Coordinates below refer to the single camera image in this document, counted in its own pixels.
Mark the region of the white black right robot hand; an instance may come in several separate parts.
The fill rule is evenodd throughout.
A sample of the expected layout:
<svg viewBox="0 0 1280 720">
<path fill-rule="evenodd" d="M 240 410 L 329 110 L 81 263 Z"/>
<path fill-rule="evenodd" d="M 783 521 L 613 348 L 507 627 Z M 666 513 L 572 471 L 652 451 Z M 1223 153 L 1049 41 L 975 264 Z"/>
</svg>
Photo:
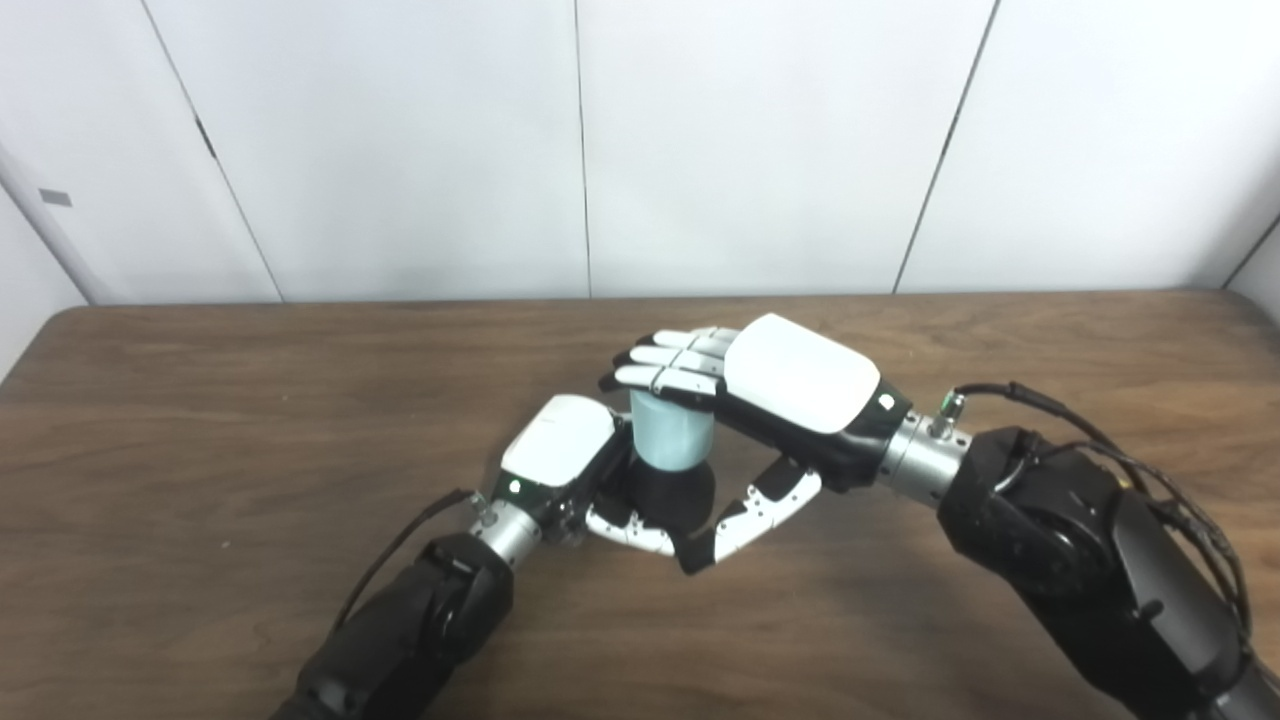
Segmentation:
<svg viewBox="0 0 1280 720">
<path fill-rule="evenodd" d="M 655 331 L 616 355 L 598 386 L 708 416 L 778 455 L 709 529 L 678 534 L 634 507 L 643 530 L 667 533 L 690 577 L 745 550 L 823 489 L 869 486 L 913 411 L 869 357 L 774 313 L 742 329 Z"/>
</svg>

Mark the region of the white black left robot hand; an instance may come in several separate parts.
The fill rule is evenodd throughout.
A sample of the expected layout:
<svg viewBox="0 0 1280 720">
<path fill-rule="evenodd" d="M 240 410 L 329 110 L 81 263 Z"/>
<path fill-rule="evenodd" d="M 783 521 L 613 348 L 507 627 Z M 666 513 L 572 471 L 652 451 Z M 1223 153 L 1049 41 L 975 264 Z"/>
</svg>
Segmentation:
<svg viewBox="0 0 1280 720">
<path fill-rule="evenodd" d="M 512 568 L 539 544 L 591 533 L 671 557 L 666 530 L 613 496 L 632 455 L 630 419 L 581 395 L 549 398 L 502 454 L 472 533 Z"/>
</svg>

